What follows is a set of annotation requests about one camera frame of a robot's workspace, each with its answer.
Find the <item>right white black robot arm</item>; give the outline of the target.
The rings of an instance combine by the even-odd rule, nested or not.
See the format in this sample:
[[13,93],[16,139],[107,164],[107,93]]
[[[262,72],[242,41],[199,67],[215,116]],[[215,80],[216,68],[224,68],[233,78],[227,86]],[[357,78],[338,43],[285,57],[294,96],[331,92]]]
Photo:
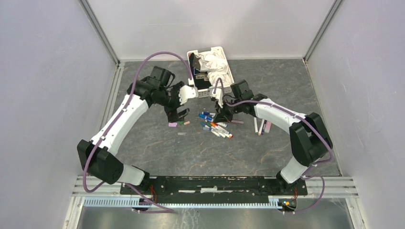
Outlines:
[[210,94],[216,102],[216,122],[230,122],[238,113],[269,121],[285,131],[290,138],[292,158],[277,174],[276,189],[287,195],[295,182],[317,164],[331,161],[333,143],[326,126],[317,113],[304,114],[287,109],[263,94],[254,94],[242,80],[230,86],[233,96],[227,101],[223,82],[218,79]]

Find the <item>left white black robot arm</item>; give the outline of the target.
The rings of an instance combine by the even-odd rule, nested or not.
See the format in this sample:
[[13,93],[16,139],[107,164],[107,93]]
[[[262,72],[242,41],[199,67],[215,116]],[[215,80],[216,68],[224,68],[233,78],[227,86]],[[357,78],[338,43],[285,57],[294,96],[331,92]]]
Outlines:
[[196,98],[198,91],[182,81],[171,84],[170,80],[174,78],[172,72],[155,66],[149,76],[130,85],[120,107],[106,125],[89,141],[78,143],[79,160],[85,173],[108,184],[130,183],[141,195],[149,191],[150,181],[145,178],[147,172],[125,165],[116,155],[135,122],[152,105],[161,105],[170,123],[184,120],[189,109],[178,111],[178,108]]

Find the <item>green white marker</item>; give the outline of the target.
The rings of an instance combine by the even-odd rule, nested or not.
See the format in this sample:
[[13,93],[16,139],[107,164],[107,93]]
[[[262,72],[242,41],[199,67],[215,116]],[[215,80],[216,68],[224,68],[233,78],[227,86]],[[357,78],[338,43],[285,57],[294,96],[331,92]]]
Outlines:
[[254,128],[255,128],[255,134],[258,134],[258,122],[257,122],[257,118],[254,117]]

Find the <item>white marker blue cap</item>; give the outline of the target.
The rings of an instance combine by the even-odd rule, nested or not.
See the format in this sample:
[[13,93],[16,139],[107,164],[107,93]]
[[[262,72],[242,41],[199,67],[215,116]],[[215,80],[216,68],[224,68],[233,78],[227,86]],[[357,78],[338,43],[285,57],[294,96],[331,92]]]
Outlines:
[[264,130],[264,126],[265,126],[265,119],[262,119],[259,130],[258,130],[258,135],[262,135],[263,130]]

